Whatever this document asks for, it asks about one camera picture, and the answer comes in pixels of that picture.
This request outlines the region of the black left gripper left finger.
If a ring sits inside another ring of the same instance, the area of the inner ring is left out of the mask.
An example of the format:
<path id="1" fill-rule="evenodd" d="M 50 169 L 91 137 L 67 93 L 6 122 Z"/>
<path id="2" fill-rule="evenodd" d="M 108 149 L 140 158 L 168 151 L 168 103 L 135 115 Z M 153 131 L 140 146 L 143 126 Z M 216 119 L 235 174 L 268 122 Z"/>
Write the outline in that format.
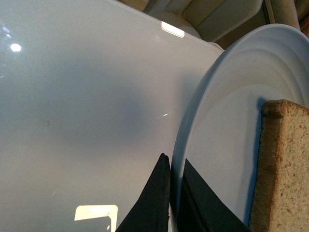
<path id="1" fill-rule="evenodd" d="M 167 232 L 169 228 L 170 164 L 164 153 L 137 202 L 116 229 L 118 232 Z"/>

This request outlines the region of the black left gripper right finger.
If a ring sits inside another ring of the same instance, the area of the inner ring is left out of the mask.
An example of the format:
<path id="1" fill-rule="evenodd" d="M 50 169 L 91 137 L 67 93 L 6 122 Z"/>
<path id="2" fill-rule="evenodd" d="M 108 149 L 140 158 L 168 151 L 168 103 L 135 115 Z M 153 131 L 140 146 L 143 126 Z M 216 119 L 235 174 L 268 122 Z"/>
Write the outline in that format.
<path id="1" fill-rule="evenodd" d="M 186 160 L 178 212 L 179 232 L 248 232 Z"/>

